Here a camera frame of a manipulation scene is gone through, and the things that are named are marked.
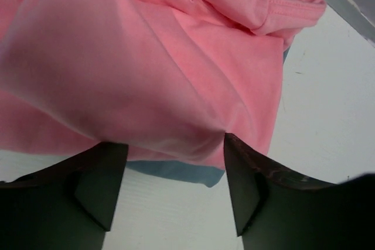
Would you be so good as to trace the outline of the pink t shirt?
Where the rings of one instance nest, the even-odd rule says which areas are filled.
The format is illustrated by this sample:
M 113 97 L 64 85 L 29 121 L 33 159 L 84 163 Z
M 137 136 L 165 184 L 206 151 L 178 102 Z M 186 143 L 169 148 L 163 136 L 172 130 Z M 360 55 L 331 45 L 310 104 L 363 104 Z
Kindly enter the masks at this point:
M 269 151 L 283 56 L 324 0 L 1 0 L 1 148 L 223 168 Z

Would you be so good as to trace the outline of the teal folded t shirt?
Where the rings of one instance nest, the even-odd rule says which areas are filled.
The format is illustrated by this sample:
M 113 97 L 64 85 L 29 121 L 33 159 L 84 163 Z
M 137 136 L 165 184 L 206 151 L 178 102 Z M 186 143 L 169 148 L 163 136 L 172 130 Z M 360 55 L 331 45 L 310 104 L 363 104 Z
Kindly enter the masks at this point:
M 284 54 L 323 0 L 134 0 L 157 49 L 141 62 L 162 99 L 152 146 L 132 148 L 130 168 L 208 187 L 224 173 L 225 133 L 261 153 L 270 147 Z

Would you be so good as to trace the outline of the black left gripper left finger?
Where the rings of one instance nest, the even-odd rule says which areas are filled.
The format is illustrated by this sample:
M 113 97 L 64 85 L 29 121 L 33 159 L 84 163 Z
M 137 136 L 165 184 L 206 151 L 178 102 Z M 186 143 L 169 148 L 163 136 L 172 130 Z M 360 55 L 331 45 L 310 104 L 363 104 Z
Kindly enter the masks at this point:
M 1 182 L 1 249 L 101 249 L 110 232 L 128 146 L 100 143 Z

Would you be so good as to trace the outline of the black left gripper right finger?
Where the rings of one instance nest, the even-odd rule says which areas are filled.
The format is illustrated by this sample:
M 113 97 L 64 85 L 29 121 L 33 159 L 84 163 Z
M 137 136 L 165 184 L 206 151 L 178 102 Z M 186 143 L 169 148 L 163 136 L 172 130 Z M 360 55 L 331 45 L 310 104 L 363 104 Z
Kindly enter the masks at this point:
M 232 133 L 224 161 L 245 249 L 373 249 L 374 174 L 339 184 L 298 173 Z

